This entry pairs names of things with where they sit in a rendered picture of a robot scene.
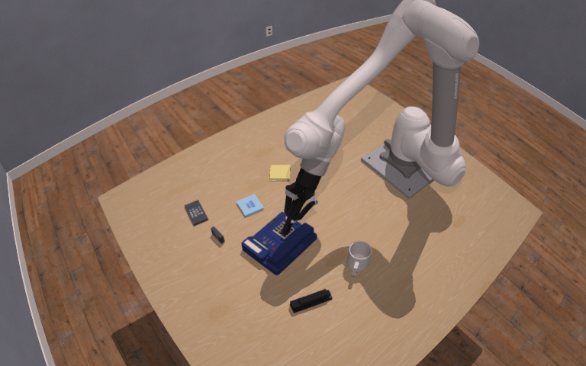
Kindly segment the white mug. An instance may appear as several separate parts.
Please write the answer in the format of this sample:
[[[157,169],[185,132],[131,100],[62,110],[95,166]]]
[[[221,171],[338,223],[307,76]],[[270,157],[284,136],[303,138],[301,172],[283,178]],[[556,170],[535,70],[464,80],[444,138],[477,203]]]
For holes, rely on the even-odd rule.
[[[350,252],[352,255],[350,255]],[[369,264],[369,259],[372,254],[372,247],[364,241],[356,241],[349,247],[349,253],[346,260],[347,267],[353,271],[352,275],[356,276],[356,272],[364,271]],[[355,257],[355,258],[353,258]],[[367,258],[368,257],[368,258]],[[364,258],[364,259],[356,259]],[[356,263],[356,264],[355,264]],[[358,265],[359,264],[359,265]],[[354,268],[354,270],[353,270]],[[356,271],[357,269],[357,271]]]

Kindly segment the light blue note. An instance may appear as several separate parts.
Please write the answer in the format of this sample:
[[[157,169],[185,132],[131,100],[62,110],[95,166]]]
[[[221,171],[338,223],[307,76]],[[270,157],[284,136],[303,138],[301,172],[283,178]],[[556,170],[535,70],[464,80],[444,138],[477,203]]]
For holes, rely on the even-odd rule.
[[[257,213],[261,210],[264,210],[264,207],[261,205],[261,203],[255,195],[251,195],[240,201],[237,201],[237,205],[241,209],[245,217],[248,217],[249,215]]]

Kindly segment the yellow sticky note pad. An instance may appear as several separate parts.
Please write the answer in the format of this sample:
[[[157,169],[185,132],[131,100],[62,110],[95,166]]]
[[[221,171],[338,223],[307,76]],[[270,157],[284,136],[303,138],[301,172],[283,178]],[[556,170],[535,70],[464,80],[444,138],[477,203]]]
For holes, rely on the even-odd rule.
[[[290,165],[271,165],[270,181],[290,181]]]

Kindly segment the grey calculator keypad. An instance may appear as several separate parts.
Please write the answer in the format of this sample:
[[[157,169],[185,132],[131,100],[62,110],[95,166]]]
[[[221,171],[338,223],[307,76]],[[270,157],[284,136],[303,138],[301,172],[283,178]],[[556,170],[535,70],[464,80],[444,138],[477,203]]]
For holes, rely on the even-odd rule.
[[[186,204],[185,209],[187,210],[194,226],[208,220],[208,217],[204,212],[199,200],[193,201],[190,204]]]

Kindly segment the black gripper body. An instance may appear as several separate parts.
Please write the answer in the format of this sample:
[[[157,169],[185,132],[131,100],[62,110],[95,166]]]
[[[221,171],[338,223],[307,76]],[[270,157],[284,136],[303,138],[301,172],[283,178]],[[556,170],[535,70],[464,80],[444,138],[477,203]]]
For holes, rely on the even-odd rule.
[[[303,170],[303,168],[300,169],[300,172],[298,173],[298,177],[296,178],[295,184],[299,183],[299,185],[306,187],[304,190],[306,195],[302,201],[307,201],[313,196],[320,179],[321,179],[321,176],[312,175],[312,174],[306,172],[305,170]]]

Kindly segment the blue desk phone body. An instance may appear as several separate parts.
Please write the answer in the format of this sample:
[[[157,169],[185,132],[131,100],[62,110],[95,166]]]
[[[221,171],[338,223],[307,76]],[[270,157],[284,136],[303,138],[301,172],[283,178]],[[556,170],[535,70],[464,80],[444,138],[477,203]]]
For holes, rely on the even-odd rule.
[[[274,275],[279,275],[286,269],[305,249],[307,249],[316,239],[317,234],[312,233],[305,242],[299,244],[280,265],[275,265],[268,260],[268,255],[276,249],[281,243],[284,243],[293,232],[302,224],[298,221],[293,223],[288,235],[281,234],[282,228],[286,222],[286,213],[281,212],[273,220],[267,223],[254,236],[249,236],[241,242],[242,249],[249,256],[254,258],[258,263],[270,270]],[[315,234],[315,235],[314,235]]]

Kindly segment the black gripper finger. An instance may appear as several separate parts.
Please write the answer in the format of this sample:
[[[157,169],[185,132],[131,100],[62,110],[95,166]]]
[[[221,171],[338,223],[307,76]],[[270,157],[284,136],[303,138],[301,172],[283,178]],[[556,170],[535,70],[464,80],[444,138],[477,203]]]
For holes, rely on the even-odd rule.
[[[303,208],[303,210],[301,211],[301,208],[303,207],[304,203],[306,201],[302,201],[303,198],[299,198],[298,199],[298,203],[291,215],[291,217],[289,217],[288,223],[285,227],[285,230],[283,232],[283,235],[288,235],[290,232],[290,229],[292,227],[293,223],[296,223],[296,220],[301,220],[304,215],[315,205],[317,204],[317,201],[314,199],[314,194],[311,197],[311,199],[309,200],[309,203]],[[301,212],[300,212],[301,211]]]
[[[286,195],[285,209],[284,209],[284,213],[286,214],[286,217],[285,217],[286,222],[285,222],[285,225],[284,225],[284,227],[282,229],[282,234],[283,234],[283,232],[285,230],[285,227],[286,227],[286,225],[288,223],[289,217],[291,217],[291,215],[292,215],[292,213],[293,213],[293,211],[294,211],[297,203],[298,203],[298,199],[292,200],[289,196]]]

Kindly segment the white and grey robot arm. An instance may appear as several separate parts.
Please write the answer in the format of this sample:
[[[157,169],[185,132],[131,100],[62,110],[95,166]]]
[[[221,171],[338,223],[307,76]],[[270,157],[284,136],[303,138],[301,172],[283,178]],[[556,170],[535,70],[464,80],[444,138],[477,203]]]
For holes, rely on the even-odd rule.
[[[382,152],[380,158],[405,178],[422,168],[446,187],[462,180],[465,160],[455,135],[460,70],[464,62],[477,54],[479,39],[466,21],[437,7],[435,0],[403,0],[374,53],[315,111],[306,112],[287,129],[285,148],[302,159],[303,170],[325,175],[345,131],[345,121],[338,113],[416,36],[423,39],[433,61],[432,122],[430,125],[430,119],[420,108],[405,108],[394,123],[392,139],[384,141],[389,150]]]

